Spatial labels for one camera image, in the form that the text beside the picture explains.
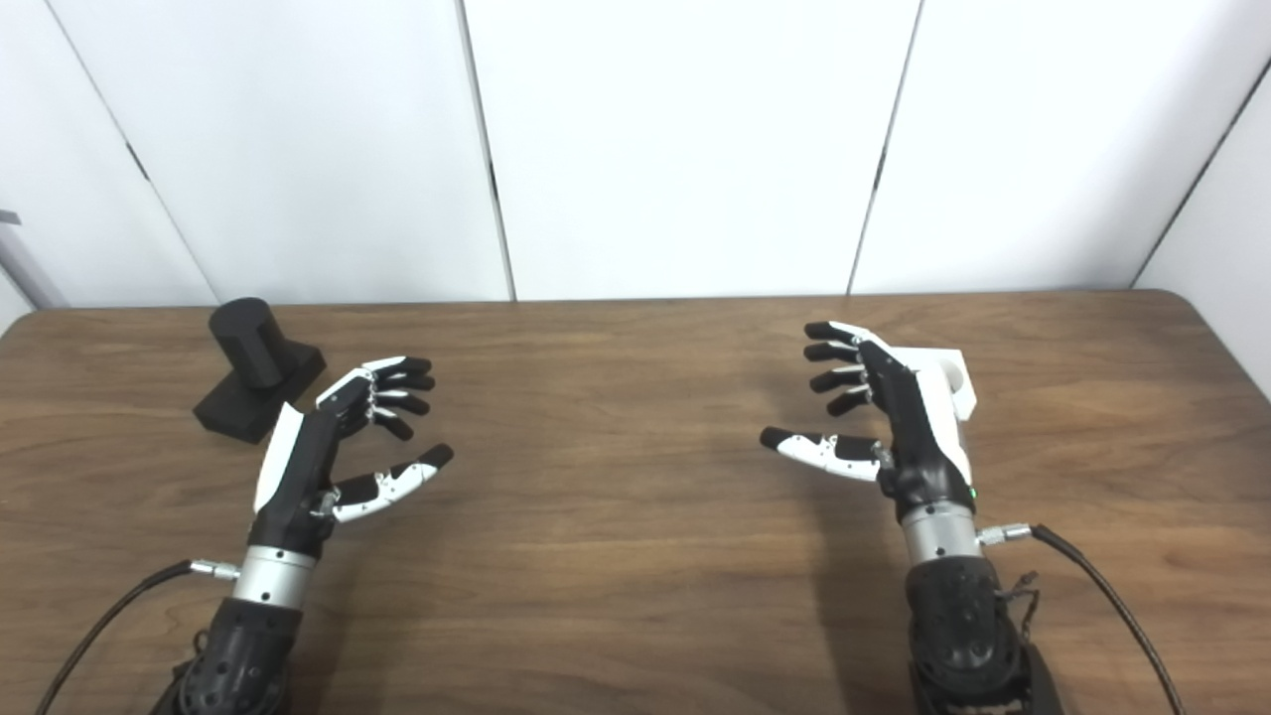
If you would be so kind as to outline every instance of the black finger segment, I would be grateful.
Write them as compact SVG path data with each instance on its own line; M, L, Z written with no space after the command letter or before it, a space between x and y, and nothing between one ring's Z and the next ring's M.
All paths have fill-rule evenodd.
M411 425L402 422L402 418L398 418L397 415L389 417L389 415L380 415L379 413L376 413L375 424L389 431L389 433L393 437L400 439L402 442L405 442L412 437L414 437L414 431L411 429Z
M834 444L834 456L852 462L873 462L878 460L874 450L881 447L877 439L869 437L839 436Z
M857 387L866 385L866 372L863 368L830 371L816 376L807 385L816 394L830 392L838 387Z
M421 376L416 373L400 373L393 377L388 377L376 381L380 389L403 389L403 390L422 390L425 392L437 387L437 381L430 376Z
M844 342L852 339L850 333L835 328L827 320L803 325L803 334L811 337L812 339L841 339Z
M418 398L408 394L408 392L404 392L402 395L383 395L383 394L380 394L380 395L375 396L375 401L377 404L388 406L388 408L400 408L400 409L405 410L407 413L412 413L414 415L427 415L428 414L428 404L425 403L425 401L422 401L422 400L419 400Z
M421 465L431 465L440 470L454 458L455 451L451 450L449 444L442 443L421 455L416 462Z
M811 363L824 363L826 361L845 361L855 363L860 359L855 347L817 342L803 348L803 357Z
M398 373L413 373L417 376L426 375L432 370L432 362L426 359L426 357L404 357L397 366L389 366L388 368L380 368L375 371L375 377L388 377L395 376Z
M862 405L868 404L869 391L867 389L858 389L850 392L844 392L831 400L830 404L825 406L825 411L829 413L831 418L839 418L846 415L857 408L860 408Z
M380 485L375 481L375 475L358 475L339 483L336 489L339 490L339 500L336 502L336 507L366 504L380 495Z

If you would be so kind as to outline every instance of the black cylinder object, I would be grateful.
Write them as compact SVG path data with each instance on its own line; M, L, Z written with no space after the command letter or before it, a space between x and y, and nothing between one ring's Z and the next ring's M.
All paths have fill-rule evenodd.
M269 304L259 297L239 297L217 307L207 320L243 385L252 390L277 387L296 370L282 328Z

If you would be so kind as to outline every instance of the black mount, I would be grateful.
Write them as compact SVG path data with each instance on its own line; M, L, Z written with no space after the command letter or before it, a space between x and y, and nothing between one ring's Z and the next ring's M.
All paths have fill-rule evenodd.
M205 429L259 444L283 403L295 403L327 368L322 351L282 337L269 304L239 297L217 307L207 326L230 362L230 375L194 408Z
M989 560L919 564L905 592L914 615L909 674L919 715L1063 715L1050 669L1019 636Z

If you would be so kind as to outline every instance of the black cable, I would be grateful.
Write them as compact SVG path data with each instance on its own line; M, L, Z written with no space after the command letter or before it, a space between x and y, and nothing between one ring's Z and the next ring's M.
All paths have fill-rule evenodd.
M1099 587L1099 591L1103 592L1103 596L1108 597L1108 601L1112 602L1112 607L1116 608L1121 620L1125 621L1125 625L1130 627L1130 632L1134 634L1134 640L1139 641L1139 645L1143 648L1143 653L1148 655L1148 662L1152 663L1152 668L1157 672L1157 678L1160 679L1160 687L1166 688L1166 697L1169 698L1169 707L1173 709L1174 715L1187 715L1187 710L1183 707L1183 701L1178 697L1178 691L1174 688L1174 682L1169 679L1169 672L1166 671L1164 662L1160 660L1160 655L1157 654L1157 649L1152 646L1152 641L1148 640L1148 634L1143 632L1143 627L1140 627L1139 622L1134 620L1134 615L1130 613L1130 607L1121 601L1121 597L1117 596L1115 591L1112 591L1112 584L1103 578L1103 574L1099 574L1098 569L1091 564L1089 559L1087 559L1080 550L1064 541L1063 537L1041 525L1031 528L1033 538L1050 546L1055 551L1059 551L1064 556L1068 556L1091 577L1094 585Z
M172 566L168 566L161 571L156 571L150 577L146 577L145 579L141 580L140 584L133 587L132 591L123 594L123 598L121 598L114 606L112 606L111 610L107 611L105 615L103 615L102 618L98 620L98 622L89 630L88 635L84 636L84 640L81 640L80 644L75 646L75 650L71 652L70 657L66 659L66 663L62 664L62 669L58 671L56 676L53 676L53 682L48 683L48 690L44 691L44 697L41 698L39 707L36 709L36 715L46 715L48 712L48 707L53 704L53 698L57 697L57 691L62 688L62 685L66 682L66 678L70 677L71 671L74 671L75 665L79 664L80 658L84 658L84 653L88 652L88 648L90 645L93 645L93 641L97 640L97 636L102 635L102 631L105 629L105 626L109 625L111 621L113 621L114 617L118 616L121 611L127 608L127 606L133 601L136 601L136 598L142 593L153 589L154 587L164 582L170 582L177 577L184 577L186 574L189 573L192 573L189 561L173 564Z

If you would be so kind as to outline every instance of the black fingertip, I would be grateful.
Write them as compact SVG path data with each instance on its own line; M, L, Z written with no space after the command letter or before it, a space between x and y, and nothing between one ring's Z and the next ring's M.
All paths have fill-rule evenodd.
M878 460L874 453L876 447L880 447L877 439L839 436L834 446L834 456L852 462L873 462Z
M777 450L777 446L792 437L794 437L794 433L789 431L783 431L780 428L764 428L764 432L759 433L759 444L763 444L768 450Z
M395 373L423 375L431 370L432 370L432 361L428 361L427 357L407 357L405 361L402 361L400 363L393 367L393 372Z
M831 418L841 418L848 413L860 408L869 403L869 394L866 391L860 392L845 392L825 406L825 411L830 414Z
M821 373L815 378L807 381L807 387L812 389L812 392L820 395L822 392L830 392L831 390L843 385L843 378L838 373Z
M803 325L803 334L811 337L812 339L836 339L843 337L843 334L834 329L834 325L831 325L827 320Z
M807 357L812 363L824 363L826 361L834 361L839 356L839 348L834 347L827 342L817 342L815 344L808 344L803 348L803 357Z
M389 434L405 442L414 437L414 431L411 425L402 422L400 418L376 418L375 424L383 425L384 429L389 431Z
M419 458L416 460L416 462L419 462L421 465L431 465L440 470L445 467L454 458L455 458L455 451L450 450L449 444L438 444L432 450L421 455Z

